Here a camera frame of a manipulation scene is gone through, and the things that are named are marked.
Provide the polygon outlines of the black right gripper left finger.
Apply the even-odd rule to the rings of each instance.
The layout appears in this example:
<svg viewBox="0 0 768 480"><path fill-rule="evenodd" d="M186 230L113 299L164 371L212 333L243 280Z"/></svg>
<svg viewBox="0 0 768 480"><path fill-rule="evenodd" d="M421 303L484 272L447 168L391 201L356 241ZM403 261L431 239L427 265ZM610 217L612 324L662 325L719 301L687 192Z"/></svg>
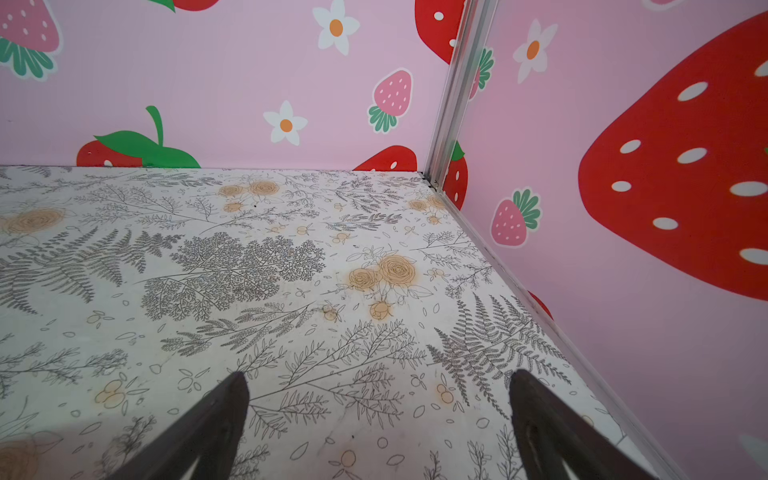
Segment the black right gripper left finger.
<svg viewBox="0 0 768 480"><path fill-rule="evenodd" d="M250 394L246 378L228 375L112 479L227 479L242 437Z"/></svg>

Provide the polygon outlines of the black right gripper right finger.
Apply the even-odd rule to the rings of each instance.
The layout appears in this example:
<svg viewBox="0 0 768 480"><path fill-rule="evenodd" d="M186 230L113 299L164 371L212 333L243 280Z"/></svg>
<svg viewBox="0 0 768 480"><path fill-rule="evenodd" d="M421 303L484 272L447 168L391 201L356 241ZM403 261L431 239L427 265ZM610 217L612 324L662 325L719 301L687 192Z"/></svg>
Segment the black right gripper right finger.
<svg viewBox="0 0 768 480"><path fill-rule="evenodd" d="M652 480L527 370L510 378L514 436L529 479Z"/></svg>

